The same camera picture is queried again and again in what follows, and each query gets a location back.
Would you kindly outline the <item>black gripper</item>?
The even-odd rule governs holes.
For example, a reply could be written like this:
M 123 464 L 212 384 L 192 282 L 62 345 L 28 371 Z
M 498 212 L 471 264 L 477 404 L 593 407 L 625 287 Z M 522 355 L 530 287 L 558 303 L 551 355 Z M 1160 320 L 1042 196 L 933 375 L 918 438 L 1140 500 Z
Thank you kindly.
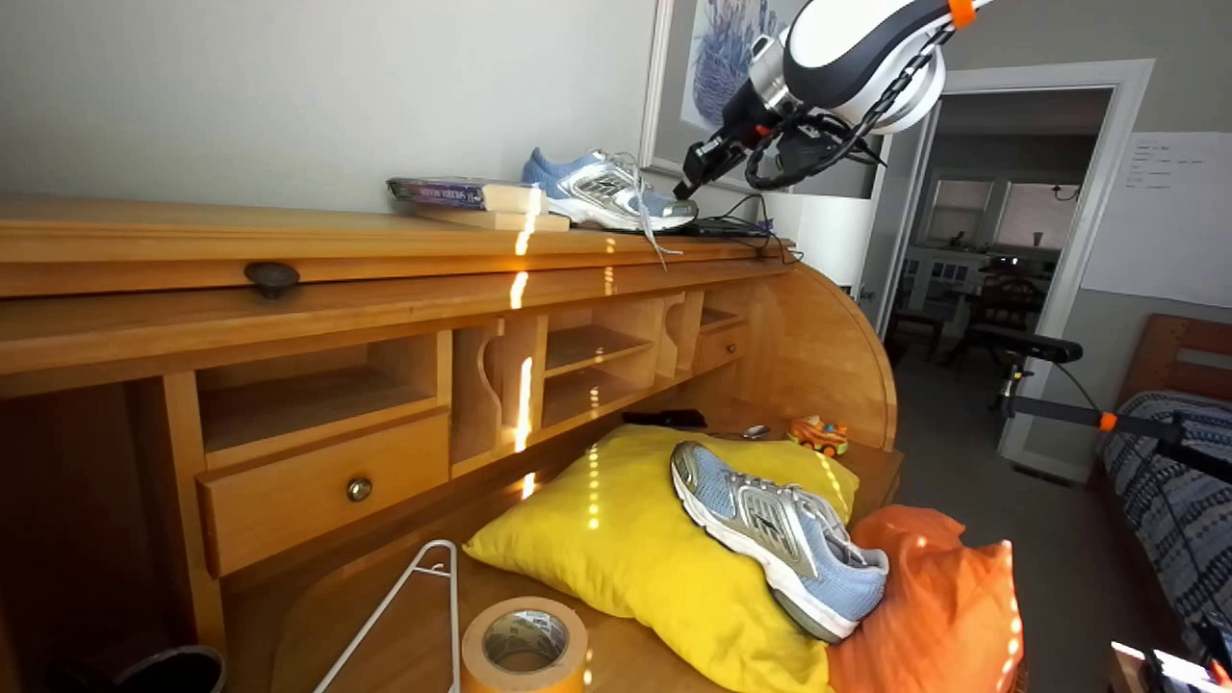
M 787 121 L 783 105 L 764 105 L 753 92 L 739 92 L 724 107 L 724 123 L 711 139 L 702 142 L 696 156 L 687 156 L 674 196 L 689 200 L 707 175 L 734 171 L 746 156 L 764 152 Z

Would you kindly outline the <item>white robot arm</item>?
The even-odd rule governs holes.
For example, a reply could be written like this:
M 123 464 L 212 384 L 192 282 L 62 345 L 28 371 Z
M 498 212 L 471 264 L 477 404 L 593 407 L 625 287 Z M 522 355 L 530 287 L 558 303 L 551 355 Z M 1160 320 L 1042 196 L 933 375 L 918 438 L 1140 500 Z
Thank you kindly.
M 749 191 L 791 191 L 839 162 L 879 166 L 874 137 L 918 129 L 943 92 L 943 42 L 988 0 L 803 0 L 749 42 L 721 129 L 693 142 L 679 200 L 742 171 Z

